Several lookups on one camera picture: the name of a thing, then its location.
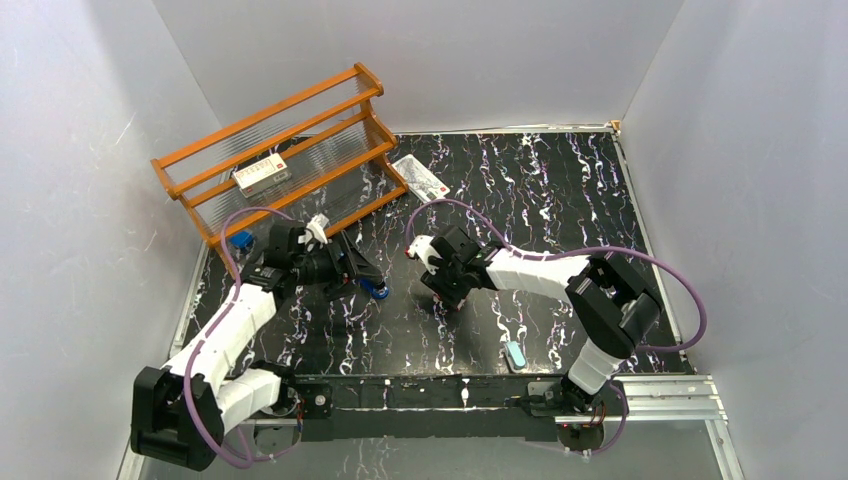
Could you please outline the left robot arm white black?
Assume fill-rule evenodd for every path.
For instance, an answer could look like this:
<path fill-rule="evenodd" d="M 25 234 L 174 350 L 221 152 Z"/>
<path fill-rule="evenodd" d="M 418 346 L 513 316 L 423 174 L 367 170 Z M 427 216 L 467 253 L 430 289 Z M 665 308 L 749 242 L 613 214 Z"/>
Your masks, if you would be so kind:
<path fill-rule="evenodd" d="M 321 418 L 330 394 L 298 386 L 291 368 L 257 360 L 230 372 L 256 334 L 297 289 L 318 286 L 328 301 L 364 290 L 388 296 L 383 272 L 340 231 L 327 236 L 323 216 L 273 224 L 260 260 L 245 264 L 213 318 L 159 368 L 145 367 L 133 384 L 131 450 L 203 471 L 221 453 L 227 434 L 256 413 Z"/>

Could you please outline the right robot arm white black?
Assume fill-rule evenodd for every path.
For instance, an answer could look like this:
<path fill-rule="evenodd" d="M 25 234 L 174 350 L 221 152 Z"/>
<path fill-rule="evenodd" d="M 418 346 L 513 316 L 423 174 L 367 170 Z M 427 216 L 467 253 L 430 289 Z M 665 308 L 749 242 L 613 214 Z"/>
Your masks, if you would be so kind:
<path fill-rule="evenodd" d="M 664 310 L 633 266 L 608 250 L 557 258 L 500 241 L 481 245 L 449 226 L 415 237 L 406 255 L 424 265 L 422 283 L 447 308 L 460 308 L 474 289 L 524 291 L 570 305 L 587 335 L 576 360 L 558 382 L 532 382 L 509 402 L 537 417 L 587 414 L 599 406 L 602 389 Z"/>

